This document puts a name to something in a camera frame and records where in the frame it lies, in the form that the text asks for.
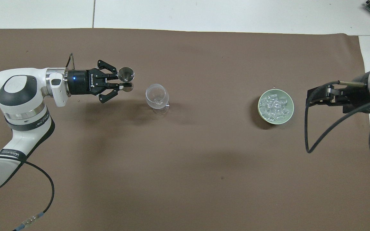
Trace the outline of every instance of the bowl rim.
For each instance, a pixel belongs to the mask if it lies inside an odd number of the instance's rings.
[[[272,91],[272,90],[277,90],[277,91],[281,91],[281,92],[285,93],[285,94],[289,97],[289,99],[292,101],[292,113],[291,113],[291,115],[289,116],[289,118],[288,118],[286,121],[282,122],[282,123],[275,123],[275,122],[272,122],[272,121],[268,121],[268,120],[266,120],[266,119],[262,116],[261,111],[260,111],[260,101],[261,101],[261,98],[263,97],[263,95],[264,95],[264,94],[266,94],[267,92]],[[273,89],[269,89],[269,90],[267,90],[266,92],[264,92],[264,93],[261,95],[260,99],[258,100],[258,106],[257,106],[257,108],[258,108],[258,114],[260,115],[260,117],[261,117],[264,121],[266,121],[266,122],[268,122],[268,123],[270,123],[270,124],[279,125],[279,124],[284,124],[284,123],[288,122],[288,121],[292,118],[292,115],[294,114],[294,111],[295,111],[295,104],[294,104],[294,100],[292,99],[292,97],[291,97],[288,93],[286,93],[284,90],[277,89],[277,88],[273,88]]]

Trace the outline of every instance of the bowl of ice cubes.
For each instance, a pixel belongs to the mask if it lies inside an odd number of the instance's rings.
[[[294,102],[283,90],[270,89],[262,94],[258,102],[262,119],[271,124],[286,123],[294,113]]]

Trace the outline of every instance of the brown paper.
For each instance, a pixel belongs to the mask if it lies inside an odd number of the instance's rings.
[[[53,135],[28,161],[55,183],[28,230],[370,230],[369,122],[356,114],[312,154],[304,148],[308,89],[364,73],[358,37],[118,29],[0,30],[0,71],[98,59],[135,71],[134,90],[101,104],[45,102]],[[167,114],[145,101],[152,83]],[[271,88],[293,98],[291,120],[257,113]],[[310,109],[310,142],[342,116]],[[0,111],[0,148],[11,131]],[[39,213],[48,180],[24,166],[0,189],[0,230]]]

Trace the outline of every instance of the wine glass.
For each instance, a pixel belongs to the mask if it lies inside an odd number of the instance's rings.
[[[158,84],[152,84],[145,92],[146,102],[156,114],[165,114],[169,109],[169,94],[166,89]]]

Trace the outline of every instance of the black cable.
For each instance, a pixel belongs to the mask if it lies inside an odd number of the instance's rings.
[[[361,111],[364,111],[368,108],[370,108],[370,102],[367,103],[367,104],[364,104],[352,111],[350,111],[349,113],[345,114],[343,117],[341,117],[339,120],[337,120],[335,123],[333,123],[329,128],[327,128],[323,133],[322,135],[316,140],[316,142],[312,145],[312,147],[309,149],[309,144],[308,144],[308,109],[309,109],[309,105],[310,105],[310,102],[312,101],[313,97],[316,95],[317,92],[319,92],[321,89],[324,89],[326,86],[329,86],[329,85],[333,85],[333,84],[338,84],[339,81],[335,81],[335,82],[330,82],[330,83],[326,83],[322,86],[319,86],[316,90],[314,90],[311,95],[308,97],[307,101],[306,101],[306,105],[305,105],[305,119],[304,119],[304,126],[305,126],[305,129],[304,129],[304,134],[305,134],[305,148],[306,148],[306,152],[307,153],[311,153],[314,151],[314,149],[316,148],[316,146],[318,146],[318,144],[322,141],[322,139],[334,128],[336,127],[338,124],[340,124],[342,121],[348,119],[349,117],[351,117],[352,115],[358,113],[358,112],[361,112]]]
[[[47,210],[50,208],[51,204],[52,204],[52,201],[54,199],[54,193],[55,193],[55,189],[54,189],[54,182],[52,181],[52,178],[48,175],[48,173],[46,173],[42,168],[38,167],[37,165],[33,164],[33,163],[30,163],[28,161],[20,161],[16,158],[10,158],[10,157],[1,157],[0,156],[0,159],[12,159],[12,160],[16,160],[16,161],[19,161],[19,162],[22,162],[22,163],[25,163],[25,164],[28,164],[36,169],[38,169],[39,171],[41,171],[49,180],[49,182],[51,183],[51,189],[52,189],[52,194],[51,194],[51,199],[47,205],[47,207],[44,209],[43,213],[46,213]]]

